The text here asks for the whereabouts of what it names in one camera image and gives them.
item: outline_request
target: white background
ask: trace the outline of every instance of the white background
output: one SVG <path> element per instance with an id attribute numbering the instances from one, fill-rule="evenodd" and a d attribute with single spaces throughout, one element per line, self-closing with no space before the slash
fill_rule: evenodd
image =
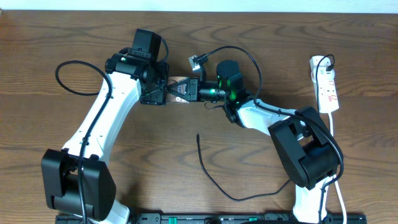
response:
<path id="1" fill-rule="evenodd" d="M 0 0 L 35 10 L 398 13 L 398 0 Z"/>

